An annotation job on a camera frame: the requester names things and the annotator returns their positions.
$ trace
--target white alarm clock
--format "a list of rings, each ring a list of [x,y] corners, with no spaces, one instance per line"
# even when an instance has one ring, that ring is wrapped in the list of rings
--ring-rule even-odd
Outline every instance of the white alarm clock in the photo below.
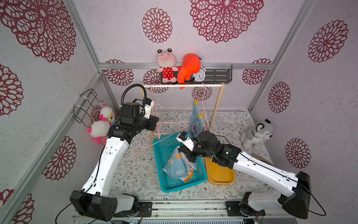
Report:
[[[198,73],[194,74],[194,79],[195,79],[195,81],[197,81],[197,82],[202,82],[202,81],[204,81],[204,79],[205,79],[205,72],[206,72],[206,69],[205,69],[205,68],[201,68]]]

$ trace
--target stuffed animal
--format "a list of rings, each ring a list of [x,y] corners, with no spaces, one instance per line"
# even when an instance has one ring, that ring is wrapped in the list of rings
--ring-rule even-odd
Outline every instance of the stuffed animal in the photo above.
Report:
[[[167,49],[167,52],[163,52],[161,49],[158,50],[157,63],[161,68],[157,69],[157,72],[163,72],[163,83],[176,82],[176,77],[173,71],[178,71],[175,65],[174,55],[171,53],[170,48]]]
[[[192,74],[196,74],[200,71],[201,63],[200,59],[196,54],[187,54],[184,56],[183,65],[178,72],[178,83],[179,84],[188,84],[185,83],[185,80],[189,81]]]
[[[110,129],[110,124],[106,121],[98,120],[93,122],[87,132],[92,136],[94,140],[97,140],[98,144],[105,145],[107,142],[107,133]]]
[[[269,119],[260,122],[252,128],[244,131],[240,136],[242,147],[245,150],[260,150],[266,140],[272,137],[272,125]]]
[[[108,107],[106,104],[103,104],[104,107],[102,107],[100,111],[99,119],[105,122],[109,122],[112,126],[115,122],[114,117],[116,116],[115,113],[113,113],[112,108]]]

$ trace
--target wire basket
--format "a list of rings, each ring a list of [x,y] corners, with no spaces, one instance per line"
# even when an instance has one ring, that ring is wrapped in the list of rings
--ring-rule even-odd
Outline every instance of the wire basket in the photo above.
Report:
[[[174,149],[177,146],[182,146],[183,144],[178,142],[176,137],[179,134],[174,134],[167,139],[159,142],[158,144],[153,145],[154,149],[154,156],[155,161],[157,164],[158,169],[158,175],[159,175],[159,182],[161,190],[164,193],[169,193],[173,191],[180,191],[185,188],[193,187],[195,185],[198,185],[202,182],[205,182],[208,179],[208,175],[205,171],[203,162],[200,158],[196,160],[197,169],[194,170],[193,176],[186,182],[178,179],[172,179],[170,178],[166,172],[163,171],[164,166],[167,164],[168,160],[171,158],[171,155],[174,151]],[[153,143],[158,142],[159,139],[154,139]]]

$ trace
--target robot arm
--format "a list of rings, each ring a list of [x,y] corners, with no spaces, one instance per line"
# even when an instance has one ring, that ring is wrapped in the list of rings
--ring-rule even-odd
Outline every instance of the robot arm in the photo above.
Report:
[[[146,91],[142,85],[135,84],[128,87],[124,95],[135,86]],[[114,173],[133,137],[144,129],[154,131],[159,121],[159,118],[150,115],[154,102],[146,97],[142,102],[143,105],[135,102],[121,105],[120,122],[110,127],[106,145],[95,169],[81,191],[72,192],[70,201],[80,215],[109,221],[116,213],[127,211],[128,214],[135,214],[138,211],[138,200],[135,196],[123,194],[114,198],[108,195]]]
[[[246,215],[259,215],[260,210],[279,205],[289,214],[307,219],[311,187],[308,174],[299,172],[296,175],[263,163],[238,147],[221,144],[209,131],[201,132],[194,139],[190,139],[186,132],[181,132],[176,139],[184,144],[179,151],[184,152],[190,162],[195,162],[197,157],[212,158],[213,162],[220,166],[250,174],[276,189],[269,193],[270,197],[267,196],[268,193],[262,193],[265,194],[263,200],[260,200],[261,193],[245,193],[240,203],[241,212]]]

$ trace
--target yellow tray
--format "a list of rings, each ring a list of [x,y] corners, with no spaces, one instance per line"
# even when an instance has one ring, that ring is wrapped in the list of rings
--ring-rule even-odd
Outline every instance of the yellow tray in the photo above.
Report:
[[[234,170],[213,163],[211,158],[206,158],[206,172],[212,184],[229,185],[235,181]]]

